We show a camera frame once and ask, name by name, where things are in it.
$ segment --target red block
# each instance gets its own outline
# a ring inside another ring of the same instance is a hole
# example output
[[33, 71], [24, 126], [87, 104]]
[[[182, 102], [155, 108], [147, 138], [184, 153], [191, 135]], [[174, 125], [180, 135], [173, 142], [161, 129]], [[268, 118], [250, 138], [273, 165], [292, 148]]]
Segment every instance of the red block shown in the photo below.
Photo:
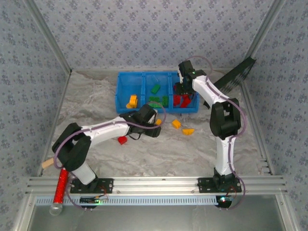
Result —
[[180, 106], [180, 108], [185, 108], [191, 103], [191, 99], [189, 97], [184, 97], [184, 100]]
[[181, 103], [181, 97], [179, 95], [173, 95], [173, 106]]
[[126, 136], [120, 136], [119, 138], [117, 138], [117, 141], [119, 141], [119, 143], [122, 145], [127, 142], [127, 138]]

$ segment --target patterned wallpaper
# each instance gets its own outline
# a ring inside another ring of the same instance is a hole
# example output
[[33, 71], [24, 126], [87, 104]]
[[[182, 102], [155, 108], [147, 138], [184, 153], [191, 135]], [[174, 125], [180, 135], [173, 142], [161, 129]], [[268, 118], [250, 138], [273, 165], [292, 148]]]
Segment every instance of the patterned wallpaper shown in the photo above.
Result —
[[272, 0], [36, 3], [73, 69], [174, 68], [191, 55], [225, 68], [244, 59]]
[[287, 0], [247, 84], [276, 174], [286, 177], [303, 230], [308, 230], [308, 2]]
[[66, 80], [22, 0], [0, 1], [0, 230], [37, 173]]

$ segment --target blue plastic bin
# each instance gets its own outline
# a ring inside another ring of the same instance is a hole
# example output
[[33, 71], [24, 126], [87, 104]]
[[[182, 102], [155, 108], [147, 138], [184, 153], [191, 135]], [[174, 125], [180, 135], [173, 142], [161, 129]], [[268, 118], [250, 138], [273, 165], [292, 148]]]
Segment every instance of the blue plastic bin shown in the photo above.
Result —
[[[115, 107], [117, 113], [126, 113], [135, 109], [128, 109], [126, 105], [131, 95], [137, 95], [138, 106], [149, 102], [150, 96], [159, 97], [160, 102], [163, 96], [168, 96], [169, 104], [166, 107], [168, 113], [196, 113], [199, 108], [199, 94], [196, 93], [192, 102], [186, 108], [180, 108], [180, 103], [173, 106], [173, 95], [175, 91], [173, 86], [179, 82], [178, 73], [176, 71], [145, 71], [145, 72], [119, 72], [115, 93]], [[152, 88], [160, 85], [160, 89], [156, 94], [151, 93]]]

